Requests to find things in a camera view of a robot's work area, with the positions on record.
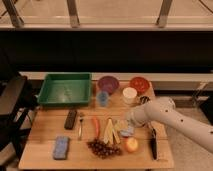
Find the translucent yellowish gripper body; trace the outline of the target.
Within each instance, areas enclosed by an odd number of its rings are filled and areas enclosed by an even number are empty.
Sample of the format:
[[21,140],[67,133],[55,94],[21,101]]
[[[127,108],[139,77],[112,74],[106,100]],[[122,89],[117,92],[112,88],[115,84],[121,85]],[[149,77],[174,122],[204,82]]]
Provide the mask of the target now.
[[125,132],[134,131],[134,127],[132,125],[131,119],[129,118],[127,114],[124,114],[119,119],[117,119],[114,127],[117,131],[125,131]]

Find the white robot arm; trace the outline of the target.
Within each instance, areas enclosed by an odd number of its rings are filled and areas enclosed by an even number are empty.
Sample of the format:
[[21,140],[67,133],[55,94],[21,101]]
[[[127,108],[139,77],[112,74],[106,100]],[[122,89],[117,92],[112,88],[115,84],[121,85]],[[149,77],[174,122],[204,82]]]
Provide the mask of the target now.
[[151,121],[167,125],[213,153],[213,126],[179,113],[170,97],[156,98],[131,107],[124,113],[124,119],[133,127],[142,127]]

